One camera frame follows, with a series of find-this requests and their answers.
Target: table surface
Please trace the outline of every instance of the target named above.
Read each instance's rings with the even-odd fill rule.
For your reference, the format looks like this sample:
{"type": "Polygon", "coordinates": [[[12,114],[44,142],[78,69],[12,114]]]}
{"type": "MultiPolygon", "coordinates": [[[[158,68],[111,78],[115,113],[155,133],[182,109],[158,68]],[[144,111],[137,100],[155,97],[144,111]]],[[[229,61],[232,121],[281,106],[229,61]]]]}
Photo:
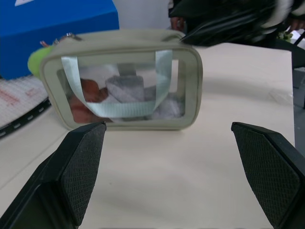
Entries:
{"type": "MultiPolygon", "coordinates": [[[[230,127],[263,126],[294,144],[291,54],[235,44],[198,51],[204,76],[196,122],[178,132],[108,131],[80,229],[271,228],[230,127]]],[[[0,141],[0,215],[67,132],[50,109],[0,141]]]]}

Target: clear pouch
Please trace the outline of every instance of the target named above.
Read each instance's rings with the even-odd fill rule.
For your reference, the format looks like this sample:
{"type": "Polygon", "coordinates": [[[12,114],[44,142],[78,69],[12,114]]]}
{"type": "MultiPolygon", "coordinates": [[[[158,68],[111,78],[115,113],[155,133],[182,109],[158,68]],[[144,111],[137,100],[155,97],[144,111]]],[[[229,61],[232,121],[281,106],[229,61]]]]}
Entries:
{"type": "Polygon", "coordinates": [[[98,52],[85,42],[79,44],[88,50],[71,52],[66,43],[66,53],[52,51],[43,61],[42,81],[66,126],[105,121],[110,129],[181,129],[193,123],[202,93],[198,53],[162,41],[131,42],[126,51],[121,42],[98,52]]]}

